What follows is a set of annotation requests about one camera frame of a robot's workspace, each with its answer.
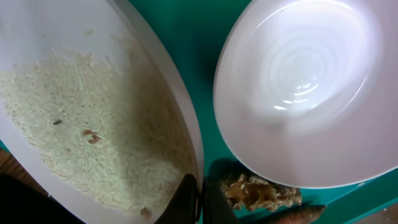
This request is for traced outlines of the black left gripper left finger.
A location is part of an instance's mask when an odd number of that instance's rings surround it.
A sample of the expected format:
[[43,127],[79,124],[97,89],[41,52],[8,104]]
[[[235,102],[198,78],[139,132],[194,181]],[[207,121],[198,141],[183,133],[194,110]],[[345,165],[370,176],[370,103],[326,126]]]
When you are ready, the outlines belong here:
[[194,175],[186,174],[155,224],[195,224],[197,198],[197,180]]

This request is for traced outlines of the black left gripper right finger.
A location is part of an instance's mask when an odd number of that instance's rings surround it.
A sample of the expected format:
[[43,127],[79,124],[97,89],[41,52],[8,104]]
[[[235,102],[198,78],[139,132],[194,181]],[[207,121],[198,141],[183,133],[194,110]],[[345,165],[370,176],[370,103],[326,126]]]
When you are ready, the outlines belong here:
[[204,180],[201,201],[203,224],[240,224],[218,184]]

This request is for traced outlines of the pile of rice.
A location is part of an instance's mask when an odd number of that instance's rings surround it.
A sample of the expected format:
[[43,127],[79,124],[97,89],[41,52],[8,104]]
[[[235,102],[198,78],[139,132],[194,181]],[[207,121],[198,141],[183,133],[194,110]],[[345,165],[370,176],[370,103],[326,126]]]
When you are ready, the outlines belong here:
[[140,50],[125,68],[74,51],[16,65],[1,72],[1,98],[49,169],[107,208],[164,208],[195,172],[175,100]]

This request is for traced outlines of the white plate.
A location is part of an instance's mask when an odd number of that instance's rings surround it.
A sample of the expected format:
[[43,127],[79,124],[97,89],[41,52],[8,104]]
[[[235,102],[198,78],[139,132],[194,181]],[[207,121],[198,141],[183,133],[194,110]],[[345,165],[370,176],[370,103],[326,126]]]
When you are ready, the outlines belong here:
[[202,183],[187,88],[129,1],[1,1],[1,140],[85,223],[154,223]]

